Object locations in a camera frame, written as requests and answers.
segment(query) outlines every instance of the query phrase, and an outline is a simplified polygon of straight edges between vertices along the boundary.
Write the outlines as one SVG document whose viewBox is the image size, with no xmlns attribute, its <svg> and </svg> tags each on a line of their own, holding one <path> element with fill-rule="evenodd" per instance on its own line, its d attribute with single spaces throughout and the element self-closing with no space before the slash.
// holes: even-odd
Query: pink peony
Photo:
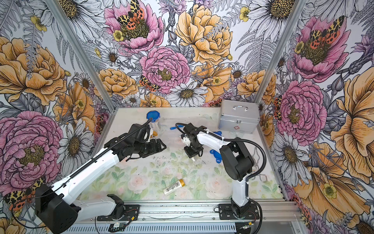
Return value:
<svg viewBox="0 0 374 234">
<path fill-rule="evenodd" d="M 163 40 L 164 24 L 161 17 L 156 17 L 149 4 L 145 6 L 140 0 L 139 4 L 144 9 L 144 19 L 140 20 L 136 25 L 137 28 L 133 30 L 121 27 L 117 21 L 118 17 L 129 14 L 130 4 L 127 4 L 127 7 L 121 4 L 119 8 L 113 6 L 113 9 L 104 9 L 105 24 L 109 26 L 107 31 L 110 34 L 115 33 L 115 39 L 124 50 L 119 52 L 124 55 L 127 55 L 126 52 L 136 54 L 139 51 L 150 50 L 152 47 L 160 45 Z"/>
<path fill-rule="evenodd" d="M 348 53 L 344 53 L 344 49 L 347 46 L 345 43 L 350 33 L 350 30 L 345 32 L 347 26 L 345 18 L 339 29 L 339 37 L 332 44 L 321 42 L 316 49 L 310 47 L 312 43 L 310 32 L 312 30 L 323 32 L 332 23 L 333 21 L 327 22 L 327 19 L 321 21 L 314 16 L 310 18 L 301 30 L 301 35 L 298 35 L 296 39 L 295 53 L 287 64 L 290 70 L 305 79 L 313 79 L 315 82 L 321 83 L 343 65 L 348 56 Z"/>
<path fill-rule="evenodd" d="M 0 120 L 0 192 L 24 191 L 42 176 L 49 183 L 57 164 L 62 130 L 39 112 L 24 111 Z"/>
<path fill-rule="evenodd" d="M 288 133 L 301 146 L 311 144 L 326 123 L 327 111 L 322 102 L 320 88 L 310 80 L 292 81 L 282 95 L 282 120 L 277 121 L 279 132 Z"/>
<path fill-rule="evenodd" d="M 181 83 L 187 83 L 190 78 L 190 68 L 183 54 L 164 46 L 153 48 L 139 62 L 143 76 L 152 84 L 159 85 L 159 91 L 164 94 Z"/>
</svg>

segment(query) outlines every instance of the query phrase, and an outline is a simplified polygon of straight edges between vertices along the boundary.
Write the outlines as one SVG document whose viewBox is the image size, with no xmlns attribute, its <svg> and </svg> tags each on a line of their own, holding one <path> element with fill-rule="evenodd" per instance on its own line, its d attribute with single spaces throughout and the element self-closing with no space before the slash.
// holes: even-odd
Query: small bottle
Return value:
<svg viewBox="0 0 374 234">
<path fill-rule="evenodd" d="M 153 129 L 153 131 L 157 132 L 160 131 L 160 113 L 156 110 L 150 111 L 147 113 L 147 119 L 152 118 L 152 121 L 149 123 L 149 126 Z"/>
<path fill-rule="evenodd" d="M 185 183 L 182 179 L 180 179 L 177 182 L 170 185 L 169 187 L 167 187 L 166 189 L 164 189 L 164 194 L 167 196 L 183 186 L 185 186 Z"/>
</svg>

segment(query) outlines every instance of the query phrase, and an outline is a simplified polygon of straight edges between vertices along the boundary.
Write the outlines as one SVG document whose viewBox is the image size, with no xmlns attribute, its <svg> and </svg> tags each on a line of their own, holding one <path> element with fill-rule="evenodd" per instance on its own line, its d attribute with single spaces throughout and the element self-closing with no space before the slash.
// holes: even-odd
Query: blue lid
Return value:
<svg viewBox="0 0 374 234">
<path fill-rule="evenodd" d="M 156 110 L 150 111 L 147 113 L 147 119 L 152 118 L 151 122 L 156 122 L 158 118 L 160 118 L 160 113 Z"/>
</svg>

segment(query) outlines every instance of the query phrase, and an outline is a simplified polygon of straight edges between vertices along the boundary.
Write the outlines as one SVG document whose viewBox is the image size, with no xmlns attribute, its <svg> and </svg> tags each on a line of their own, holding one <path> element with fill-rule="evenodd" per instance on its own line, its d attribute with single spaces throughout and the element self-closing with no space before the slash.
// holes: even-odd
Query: plastic container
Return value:
<svg viewBox="0 0 374 234">
<path fill-rule="evenodd" d="M 159 132 L 161 130 L 160 127 L 160 113 L 156 110 L 152 110 L 147 113 L 147 119 L 152 118 L 152 121 L 149 123 L 149 126 L 153 129 L 153 131 Z"/>
</svg>

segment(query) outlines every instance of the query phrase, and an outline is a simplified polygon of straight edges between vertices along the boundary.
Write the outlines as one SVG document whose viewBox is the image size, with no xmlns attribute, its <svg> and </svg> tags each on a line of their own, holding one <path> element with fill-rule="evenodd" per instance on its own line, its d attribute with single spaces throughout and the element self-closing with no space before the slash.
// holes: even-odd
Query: silver metal case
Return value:
<svg viewBox="0 0 374 234">
<path fill-rule="evenodd" d="M 260 115 L 256 103 L 222 101 L 219 129 L 252 134 L 259 121 Z"/>
</svg>

